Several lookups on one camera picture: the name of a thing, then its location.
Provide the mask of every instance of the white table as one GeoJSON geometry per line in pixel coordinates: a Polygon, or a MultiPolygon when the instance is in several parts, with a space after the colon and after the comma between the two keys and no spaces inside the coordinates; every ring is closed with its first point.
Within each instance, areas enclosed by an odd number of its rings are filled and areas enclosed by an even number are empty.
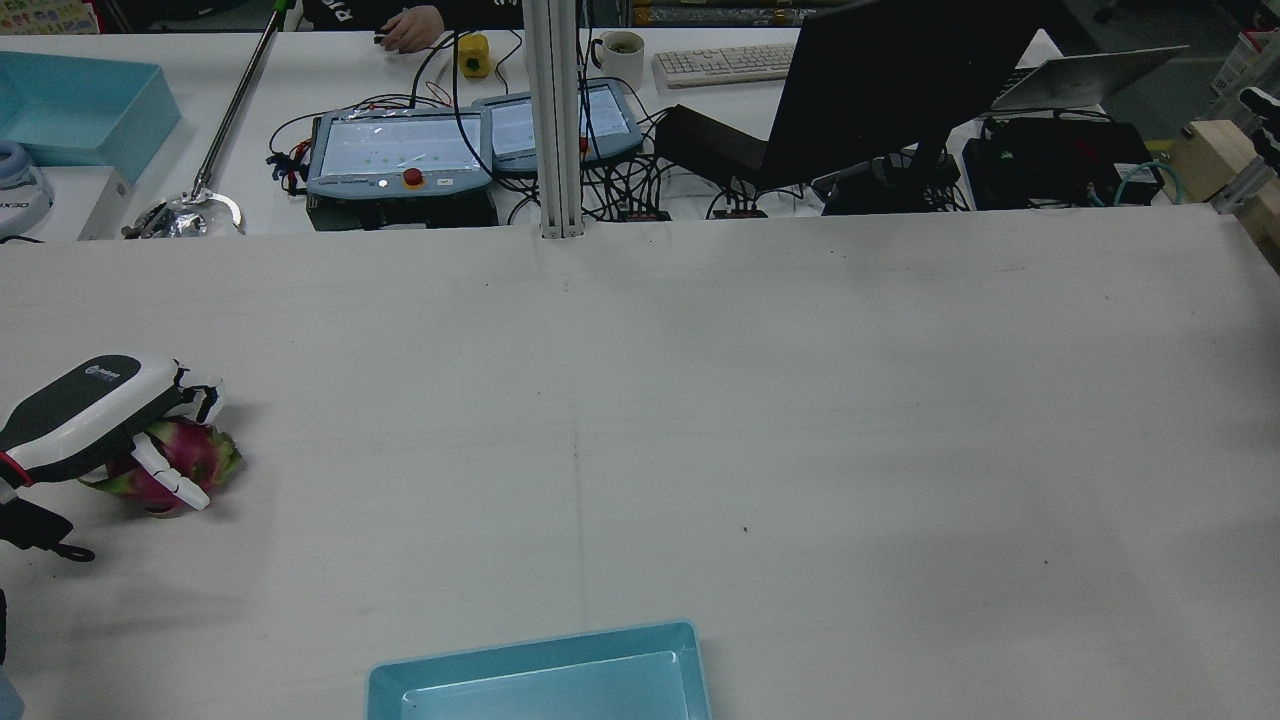
{"type": "MultiPolygon", "coordinates": [[[[794,40],[796,28],[634,28],[645,36],[646,53],[718,45],[746,45],[794,40]]],[[[515,47],[516,40],[506,31],[486,33],[492,56],[497,60],[515,47]]],[[[0,49],[28,53],[55,53],[114,60],[137,60],[159,64],[165,73],[182,120],[157,151],[151,164],[134,184],[133,199],[122,223],[132,224],[157,200],[189,190],[214,131],[225,113],[236,83],[252,54],[257,33],[180,33],[146,36],[54,36],[0,37],[0,49]]],[[[1024,60],[1038,63],[1057,54],[1043,31],[1028,47],[1024,60]]],[[[445,68],[442,53],[425,73],[435,79],[445,68]]],[[[374,45],[364,32],[285,32],[273,40],[264,69],[252,96],[246,101],[241,120],[223,149],[223,160],[215,169],[212,187],[239,202],[244,210],[250,234],[310,232],[311,223],[301,197],[289,197],[271,179],[266,142],[283,122],[305,113],[330,110],[357,102],[379,92],[407,92],[413,73],[425,54],[388,54],[374,45]]],[[[503,76],[509,91],[529,88],[524,54],[517,53],[503,63],[503,76]]],[[[484,81],[461,78],[462,101],[502,95],[502,82],[490,76],[484,81]]],[[[739,127],[756,137],[768,137],[781,82],[763,82],[713,88],[669,90],[655,87],[652,68],[634,104],[637,117],[641,106],[654,113],[662,108],[684,104],[707,115],[739,127]]],[[[307,122],[291,126],[280,133],[276,149],[288,150],[310,137],[307,122]]],[[[974,136],[972,126],[954,133],[950,150],[959,156],[964,142],[974,136]]],[[[712,196],[708,183],[675,172],[664,182],[668,205],[676,218],[701,218],[712,196]]],[[[500,202],[500,219],[515,204],[513,197],[500,202]]],[[[771,215],[819,214],[815,201],[794,204],[777,195],[765,196],[762,208],[771,215]]],[[[536,210],[529,208],[516,222],[536,223],[536,210]]]]}
{"type": "Polygon", "coordinates": [[[0,406],[115,348],[247,462],[24,497],[32,720],[358,719],[379,661],[689,618],[718,720],[1280,707],[1280,279],[1206,206],[8,247],[0,406]]]}

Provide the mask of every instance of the light blue tray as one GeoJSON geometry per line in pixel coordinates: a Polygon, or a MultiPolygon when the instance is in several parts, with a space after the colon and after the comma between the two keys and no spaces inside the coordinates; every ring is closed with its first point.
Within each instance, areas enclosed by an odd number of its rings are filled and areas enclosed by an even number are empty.
{"type": "Polygon", "coordinates": [[[36,165],[115,165],[132,183],[179,118],[159,65],[0,53],[0,140],[36,165]]]}
{"type": "Polygon", "coordinates": [[[384,662],[366,720],[710,720],[692,623],[384,662]]]}

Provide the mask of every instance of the keyboard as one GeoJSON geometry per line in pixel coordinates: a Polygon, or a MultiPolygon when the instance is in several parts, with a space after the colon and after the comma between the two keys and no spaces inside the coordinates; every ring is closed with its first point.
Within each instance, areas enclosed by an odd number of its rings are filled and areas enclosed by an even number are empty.
{"type": "Polygon", "coordinates": [[[654,53],[653,77],[667,87],[704,87],[782,79],[795,42],[654,53]]]}
{"type": "Polygon", "coordinates": [[[1012,90],[1015,85],[1027,79],[1027,76],[1034,73],[1036,69],[1037,68],[1014,68],[1009,73],[1009,77],[1005,78],[1005,82],[1000,86],[1000,92],[996,95],[996,97],[1000,97],[1001,95],[1012,90]]]}

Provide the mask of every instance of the dragon fruit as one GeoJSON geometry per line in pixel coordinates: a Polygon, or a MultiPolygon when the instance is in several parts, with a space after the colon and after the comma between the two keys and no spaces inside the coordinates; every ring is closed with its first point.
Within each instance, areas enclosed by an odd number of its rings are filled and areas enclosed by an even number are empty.
{"type": "MultiPolygon", "coordinates": [[[[169,465],[200,486],[210,498],[216,488],[227,483],[242,461],[232,437],[212,425],[166,419],[152,423],[146,432],[156,438],[169,465]]],[[[183,501],[138,466],[137,460],[129,454],[108,461],[106,474],[106,480],[84,482],[84,484],[137,500],[143,510],[157,518],[178,515],[187,509],[183,501]]]]}

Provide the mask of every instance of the wooden block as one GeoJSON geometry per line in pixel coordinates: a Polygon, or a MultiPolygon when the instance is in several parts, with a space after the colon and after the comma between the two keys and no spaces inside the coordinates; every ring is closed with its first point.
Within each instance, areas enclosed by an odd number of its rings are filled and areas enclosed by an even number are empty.
{"type": "MultiPolygon", "coordinates": [[[[1174,140],[1167,164],[1183,181],[1183,201],[1203,202],[1256,156],[1253,143],[1231,120],[1194,120],[1174,140]]],[[[1172,197],[1174,183],[1165,183],[1165,192],[1172,197]]],[[[1274,256],[1280,238],[1280,181],[1271,178],[1235,217],[1253,242],[1274,256]]]]}

